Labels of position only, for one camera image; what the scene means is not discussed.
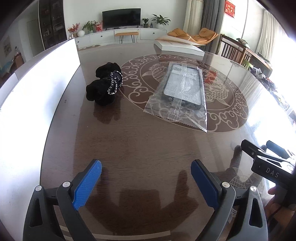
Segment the person's right hand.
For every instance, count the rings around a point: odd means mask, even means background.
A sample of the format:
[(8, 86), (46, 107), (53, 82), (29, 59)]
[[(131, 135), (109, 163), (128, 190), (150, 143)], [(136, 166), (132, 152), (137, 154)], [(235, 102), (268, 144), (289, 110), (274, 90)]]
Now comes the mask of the person's right hand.
[(295, 240), (295, 208), (292, 210), (281, 206), (275, 201), (279, 196), (278, 187), (268, 190), (273, 195), (265, 206), (268, 227), (268, 240)]

